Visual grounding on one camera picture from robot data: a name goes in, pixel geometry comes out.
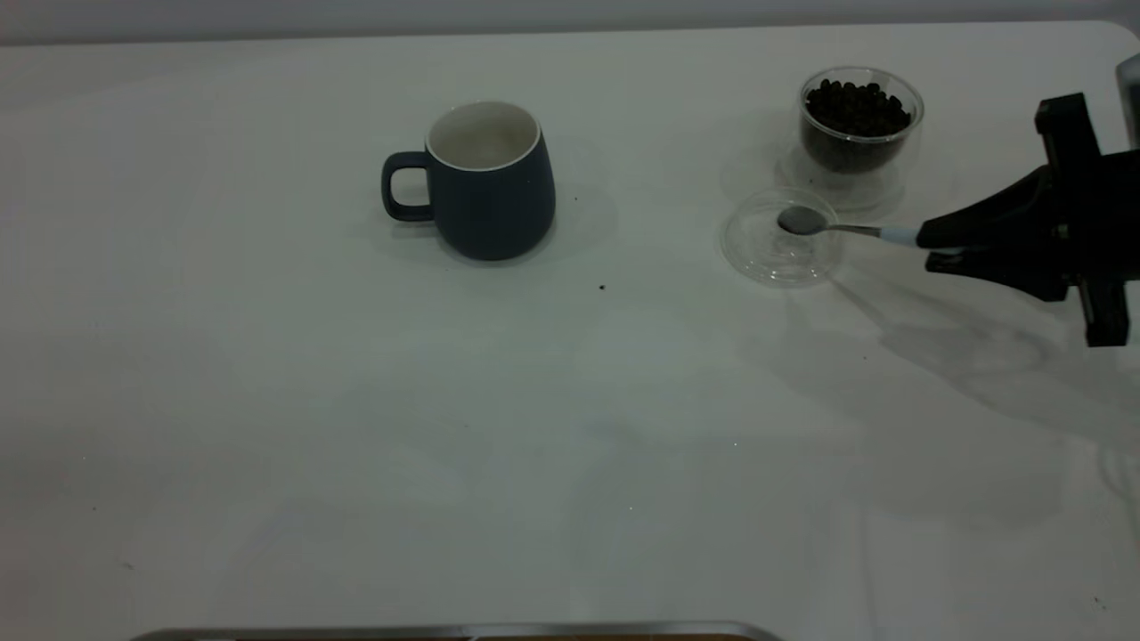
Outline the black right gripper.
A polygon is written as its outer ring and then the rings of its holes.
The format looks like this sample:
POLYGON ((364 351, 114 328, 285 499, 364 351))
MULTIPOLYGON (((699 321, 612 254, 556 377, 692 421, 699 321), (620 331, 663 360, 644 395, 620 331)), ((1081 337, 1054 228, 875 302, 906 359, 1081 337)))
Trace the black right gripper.
POLYGON ((1127 283, 1137 279, 1137 151, 1100 151, 1083 94, 1041 102, 1034 122, 1047 167, 921 224, 917 246, 930 250, 925 271, 990 281, 1042 303, 1060 303, 1077 289, 1086 344, 1127 344, 1127 283))

